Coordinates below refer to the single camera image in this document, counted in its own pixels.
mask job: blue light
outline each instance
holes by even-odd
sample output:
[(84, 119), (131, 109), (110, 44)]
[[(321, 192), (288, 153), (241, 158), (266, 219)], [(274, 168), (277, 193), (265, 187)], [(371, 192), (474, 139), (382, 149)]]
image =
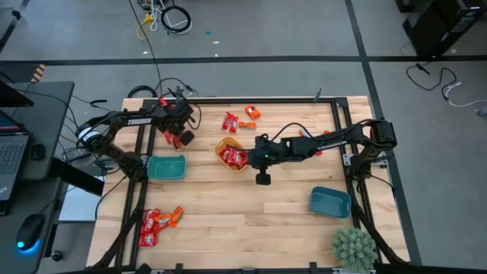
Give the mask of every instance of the blue light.
[(36, 243), (31, 248), (29, 248), (28, 250), (18, 250), (18, 252), (22, 255), (31, 255), (36, 253), (39, 247), (40, 247), (40, 239), (37, 239)]

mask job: laptop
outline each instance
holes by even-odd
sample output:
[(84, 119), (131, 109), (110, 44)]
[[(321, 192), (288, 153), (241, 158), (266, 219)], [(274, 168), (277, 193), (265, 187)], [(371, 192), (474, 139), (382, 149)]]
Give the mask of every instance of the laptop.
[(29, 139), (30, 133), (0, 110), (0, 202), (10, 199)]

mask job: floor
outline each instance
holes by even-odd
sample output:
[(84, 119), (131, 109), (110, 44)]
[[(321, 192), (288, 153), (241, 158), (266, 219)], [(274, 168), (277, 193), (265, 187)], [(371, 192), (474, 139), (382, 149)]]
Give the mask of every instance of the floor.
[[(487, 119), (474, 112), (481, 104), (452, 107), (438, 89), (416, 87), (405, 73), (414, 62), (366, 62), (367, 56), (414, 55), (402, 30), (407, 15), (398, 12), (394, 1), (303, 0), (299, 12), (291, 0), (177, 4), (192, 15), (193, 29), (179, 36), (162, 29), (149, 34), (162, 77), (178, 77), (202, 96), (315, 95), (320, 88), (327, 96), (369, 96), (376, 113), (383, 112), (396, 129), (395, 154), (422, 263), (487, 269), (482, 210)], [(141, 9), (135, 9), (142, 19)], [(355, 42), (352, 10), (363, 51)], [(30, 79), (26, 71), (32, 72), (37, 61), (46, 63), (42, 81), (74, 81), (75, 95), (107, 99), (105, 107), (114, 110), (131, 88), (157, 83), (148, 44), (135, 35), (137, 23), (128, 3), (37, 0), (28, 3), (23, 16), (0, 53), (0, 69), (18, 81)], [(487, 60), (486, 32), (484, 17), (448, 55)], [(432, 86), (443, 67), (463, 82), (452, 91), (455, 103), (487, 98), (487, 61), (434, 62), (427, 66), (431, 76), (411, 74)], [(76, 100), (72, 108), (78, 120), (102, 114)], [(40, 272), (80, 269), (92, 229), (89, 224), (59, 229), (55, 247), (65, 251), (65, 259), (44, 261)]]

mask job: teal tray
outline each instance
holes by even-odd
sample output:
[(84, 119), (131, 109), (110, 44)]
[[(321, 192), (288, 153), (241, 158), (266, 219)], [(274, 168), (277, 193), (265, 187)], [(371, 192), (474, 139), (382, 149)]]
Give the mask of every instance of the teal tray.
[(310, 210), (314, 213), (336, 218), (350, 215), (352, 199), (348, 193), (316, 186), (310, 195)]
[(151, 156), (147, 165), (147, 175), (152, 180), (178, 180), (186, 174), (186, 159), (183, 155)]

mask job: black desk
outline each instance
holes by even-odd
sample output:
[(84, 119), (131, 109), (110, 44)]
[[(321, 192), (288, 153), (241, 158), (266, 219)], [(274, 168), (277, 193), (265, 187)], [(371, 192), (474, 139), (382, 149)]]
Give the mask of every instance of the black desk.
[[(25, 90), (28, 85), (11, 84), (13, 88), (21, 90)], [(40, 82), (31, 85), (28, 91), (48, 94), (69, 104), (73, 88), (74, 83), (70, 81)], [(63, 181), (97, 195), (100, 195), (103, 189), (103, 182), (53, 157), (65, 120), (66, 105), (38, 94), (27, 93), (26, 96), (34, 102), (34, 106), (19, 108), (13, 118), (23, 123), (33, 134), (31, 144), (40, 143), (46, 147), (46, 158), (42, 161), (24, 161), (21, 180), (14, 187), (10, 213), (0, 216), (0, 265), (7, 269), (8, 273), (36, 272), (40, 259), (50, 255), (56, 232), (56, 220), (62, 204), (59, 201), (53, 202), (43, 212), (46, 221), (40, 234), (40, 246), (35, 252), (21, 254), (16, 247), (15, 238), (20, 225), (28, 215), (38, 213), (54, 199), (62, 199), (60, 196), (67, 189)], [(14, 108), (2, 110), (9, 115), (14, 112)]]

